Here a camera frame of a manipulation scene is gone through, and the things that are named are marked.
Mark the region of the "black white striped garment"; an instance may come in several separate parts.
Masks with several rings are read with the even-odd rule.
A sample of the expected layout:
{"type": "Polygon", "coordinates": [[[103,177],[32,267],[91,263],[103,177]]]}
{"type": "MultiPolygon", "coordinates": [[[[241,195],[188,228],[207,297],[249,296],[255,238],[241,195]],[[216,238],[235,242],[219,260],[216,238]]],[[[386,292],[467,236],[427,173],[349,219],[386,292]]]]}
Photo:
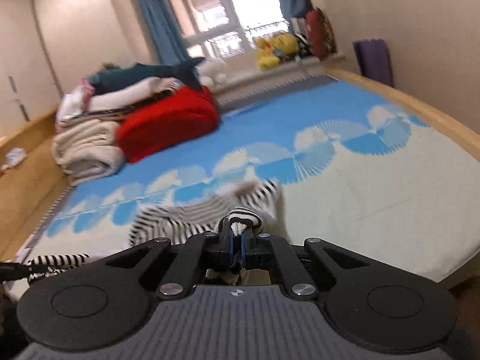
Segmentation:
{"type": "Polygon", "coordinates": [[[255,235],[278,222],[279,184],[272,180],[250,180],[225,186],[219,193],[185,205],[147,205],[135,216],[124,249],[157,237],[182,245],[193,235],[219,233],[224,220],[226,231],[241,236],[255,235]]]}

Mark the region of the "blue white patterned bedsheet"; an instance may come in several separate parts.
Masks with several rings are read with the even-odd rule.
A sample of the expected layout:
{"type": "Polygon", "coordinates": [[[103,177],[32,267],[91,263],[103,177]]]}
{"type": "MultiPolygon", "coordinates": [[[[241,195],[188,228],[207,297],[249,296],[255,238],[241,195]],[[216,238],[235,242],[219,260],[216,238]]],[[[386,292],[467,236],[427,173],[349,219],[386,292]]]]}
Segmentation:
{"type": "Polygon", "coordinates": [[[479,256],[479,161],[384,97],[318,77],[75,187],[19,261],[121,250],[141,209],[255,179],[281,186],[278,232],[292,243],[315,236],[449,283],[479,256]]]}

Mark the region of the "red pillow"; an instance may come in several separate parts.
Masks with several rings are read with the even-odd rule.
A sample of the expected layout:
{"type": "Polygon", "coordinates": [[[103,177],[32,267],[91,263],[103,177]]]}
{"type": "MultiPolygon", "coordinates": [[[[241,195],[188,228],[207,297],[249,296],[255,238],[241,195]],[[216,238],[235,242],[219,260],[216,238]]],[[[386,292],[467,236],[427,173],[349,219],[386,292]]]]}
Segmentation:
{"type": "Polygon", "coordinates": [[[116,143],[127,162],[134,164],[184,141],[207,135],[220,124],[209,88],[188,86],[129,115],[116,132],[116,143]]]}

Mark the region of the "beige folded blanket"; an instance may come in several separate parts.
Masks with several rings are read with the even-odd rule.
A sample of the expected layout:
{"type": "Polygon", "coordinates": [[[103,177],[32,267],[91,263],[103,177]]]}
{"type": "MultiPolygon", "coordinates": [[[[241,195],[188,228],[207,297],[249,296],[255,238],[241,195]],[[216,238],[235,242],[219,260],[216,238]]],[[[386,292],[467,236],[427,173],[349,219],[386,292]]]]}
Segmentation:
{"type": "Polygon", "coordinates": [[[80,185],[116,174],[125,155],[116,143],[120,124],[92,119],[57,134],[51,152],[70,185],[80,185]]]}

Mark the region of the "white folded bedding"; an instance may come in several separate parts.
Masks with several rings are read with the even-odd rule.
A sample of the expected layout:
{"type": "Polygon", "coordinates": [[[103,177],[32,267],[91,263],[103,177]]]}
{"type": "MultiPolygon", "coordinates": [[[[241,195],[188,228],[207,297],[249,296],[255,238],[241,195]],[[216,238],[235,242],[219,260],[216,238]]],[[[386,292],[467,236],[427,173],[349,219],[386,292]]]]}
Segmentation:
{"type": "Polygon", "coordinates": [[[150,77],[119,91],[93,95],[88,110],[72,119],[60,119],[56,113],[55,127],[63,131],[91,119],[122,120],[140,107],[175,94],[182,86],[174,78],[150,77]]]}

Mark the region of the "white plush toy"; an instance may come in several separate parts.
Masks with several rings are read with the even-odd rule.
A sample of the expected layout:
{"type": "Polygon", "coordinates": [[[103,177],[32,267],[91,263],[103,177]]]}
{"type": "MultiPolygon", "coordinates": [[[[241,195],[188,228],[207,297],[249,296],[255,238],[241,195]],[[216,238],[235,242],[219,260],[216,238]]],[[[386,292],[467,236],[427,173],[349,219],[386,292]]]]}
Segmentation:
{"type": "Polygon", "coordinates": [[[220,58],[206,58],[196,69],[200,84],[210,90],[227,81],[227,64],[220,58]]]}

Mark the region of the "teal shark plush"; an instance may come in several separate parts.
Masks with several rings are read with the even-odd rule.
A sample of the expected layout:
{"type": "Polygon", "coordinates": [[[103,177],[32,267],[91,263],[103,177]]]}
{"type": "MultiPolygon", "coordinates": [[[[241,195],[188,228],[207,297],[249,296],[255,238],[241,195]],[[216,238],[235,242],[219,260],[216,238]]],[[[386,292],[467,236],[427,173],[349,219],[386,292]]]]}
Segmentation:
{"type": "Polygon", "coordinates": [[[204,57],[190,58],[176,65],[136,63],[125,69],[113,68],[96,72],[88,76],[87,80],[94,87],[94,93],[97,95],[125,89],[150,77],[174,78],[192,89],[201,91],[202,86],[199,83],[196,67],[204,60],[204,57]]]}

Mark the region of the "pink white cloth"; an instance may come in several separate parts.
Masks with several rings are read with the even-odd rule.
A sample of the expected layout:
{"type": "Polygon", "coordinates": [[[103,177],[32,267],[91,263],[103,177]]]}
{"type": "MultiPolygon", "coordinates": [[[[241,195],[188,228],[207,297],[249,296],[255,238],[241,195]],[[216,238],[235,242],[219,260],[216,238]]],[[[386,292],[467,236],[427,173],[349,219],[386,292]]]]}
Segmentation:
{"type": "Polygon", "coordinates": [[[87,111],[89,101],[94,94],[94,86],[89,83],[86,77],[83,77],[80,84],[71,93],[64,95],[58,107],[57,116],[60,119],[72,119],[87,111]]]}

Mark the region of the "yellow plush toy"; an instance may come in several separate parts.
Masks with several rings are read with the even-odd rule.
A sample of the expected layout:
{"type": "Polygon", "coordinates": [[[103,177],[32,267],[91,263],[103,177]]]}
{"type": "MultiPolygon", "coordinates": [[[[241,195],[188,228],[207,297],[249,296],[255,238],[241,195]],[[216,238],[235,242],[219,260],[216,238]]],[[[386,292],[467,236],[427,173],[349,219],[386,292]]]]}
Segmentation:
{"type": "Polygon", "coordinates": [[[299,54],[297,38],[290,33],[278,33],[272,37],[254,37],[256,64],[260,70],[275,68],[294,59],[299,54]]]}

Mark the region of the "blue curtain left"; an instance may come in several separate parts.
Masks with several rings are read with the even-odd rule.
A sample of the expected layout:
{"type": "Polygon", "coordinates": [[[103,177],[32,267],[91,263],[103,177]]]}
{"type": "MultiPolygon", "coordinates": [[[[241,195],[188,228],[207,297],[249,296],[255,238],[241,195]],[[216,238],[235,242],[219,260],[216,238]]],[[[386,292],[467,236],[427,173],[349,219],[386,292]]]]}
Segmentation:
{"type": "Polygon", "coordinates": [[[178,64],[190,58],[179,25],[168,0],[137,0],[154,48],[165,64],[178,64]]]}

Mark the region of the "dark red cushion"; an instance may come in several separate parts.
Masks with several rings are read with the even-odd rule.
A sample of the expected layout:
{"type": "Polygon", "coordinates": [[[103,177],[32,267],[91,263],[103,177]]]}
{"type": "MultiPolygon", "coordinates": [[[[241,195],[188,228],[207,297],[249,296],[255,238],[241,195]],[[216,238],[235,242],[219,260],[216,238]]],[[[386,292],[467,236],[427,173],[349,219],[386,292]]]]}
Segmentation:
{"type": "Polygon", "coordinates": [[[326,14],[315,8],[306,14],[307,37],[310,50],[319,60],[337,53],[335,34],[326,14]]]}

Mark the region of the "wooden bed frame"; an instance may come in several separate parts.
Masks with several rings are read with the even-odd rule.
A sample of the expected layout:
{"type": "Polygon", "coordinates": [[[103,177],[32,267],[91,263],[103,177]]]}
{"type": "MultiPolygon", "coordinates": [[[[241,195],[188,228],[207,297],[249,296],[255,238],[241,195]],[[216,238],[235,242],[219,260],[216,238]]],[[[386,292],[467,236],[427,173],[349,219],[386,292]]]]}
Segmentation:
{"type": "Polygon", "coordinates": [[[480,155],[479,135],[469,127],[466,127],[450,115],[439,111],[438,109],[418,100],[417,98],[405,94],[395,88],[383,85],[375,80],[370,80],[353,72],[344,71],[336,67],[327,67],[325,72],[339,80],[344,80],[350,84],[371,91],[382,96],[389,102],[392,102],[406,111],[413,113],[422,121],[431,125],[437,131],[456,142],[463,150],[468,152],[476,160],[480,155]]]}

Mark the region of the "window with white frame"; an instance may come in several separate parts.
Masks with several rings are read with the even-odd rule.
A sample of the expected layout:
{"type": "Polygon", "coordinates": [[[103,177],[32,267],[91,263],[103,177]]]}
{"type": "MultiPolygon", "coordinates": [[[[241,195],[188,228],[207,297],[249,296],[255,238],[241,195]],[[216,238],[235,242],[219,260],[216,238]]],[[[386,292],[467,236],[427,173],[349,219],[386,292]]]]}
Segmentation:
{"type": "Polygon", "coordinates": [[[290,29],[279,0],[168,0],[192,57],[228,59],[290,29]]]}

